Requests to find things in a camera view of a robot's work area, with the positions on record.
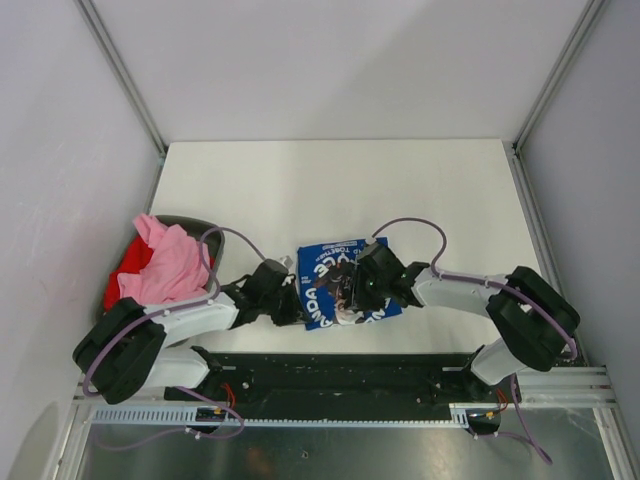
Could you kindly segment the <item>blue printed t shirt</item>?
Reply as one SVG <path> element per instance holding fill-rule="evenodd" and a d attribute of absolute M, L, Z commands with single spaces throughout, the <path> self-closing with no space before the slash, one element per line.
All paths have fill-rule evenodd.
<path fill-rule="evenodd" d="M 399 316 L 403 310 L 387 299 L 377 311 L 347 308 L 356 257 L 366 246 L 364 239 L 322 243 L 297 251 L 297 278 L 302 307 L 309 317 L 306 331 L 373 323 Z"/>

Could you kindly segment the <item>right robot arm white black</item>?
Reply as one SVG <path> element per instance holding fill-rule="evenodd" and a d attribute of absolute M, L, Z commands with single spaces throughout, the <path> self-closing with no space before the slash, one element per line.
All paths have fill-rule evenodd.
<path fill-rule="evenodd" d="M 564 351 L 578 356 L 574 332 L 577 311 L 536 271 L 518 266 L 506 275 L 478 276 L 439 270 L 435 265 L 404 265 L 375 241 L 356 257 L 347 307 L 377 310 L 385 301 L 401 307 L 443 307 L 492 321 L 499 339 L 481 346 L 463 369 L 461 388 L 484 401 L 503 379 L 530 368 L 548 372 Z"/>

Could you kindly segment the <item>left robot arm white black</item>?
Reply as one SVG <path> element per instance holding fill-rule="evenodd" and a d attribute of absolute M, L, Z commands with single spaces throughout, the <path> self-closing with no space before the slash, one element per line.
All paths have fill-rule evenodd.
<path fill-rule="evenodd" d="M 295 275 L 278 260 L 264 260 L 253 273 L 226 285 L 216 283 L 194 299 L 164 305 L 119 300 L 73 351 L 84 375 L 82 391 L 110 405 L 153 388 L 188 389 L 199 399 L 210 399 L 220 390 L 221 376 L 203 350 L 185 341 L 261 316 L 278 327 L 310 320 Z"/>

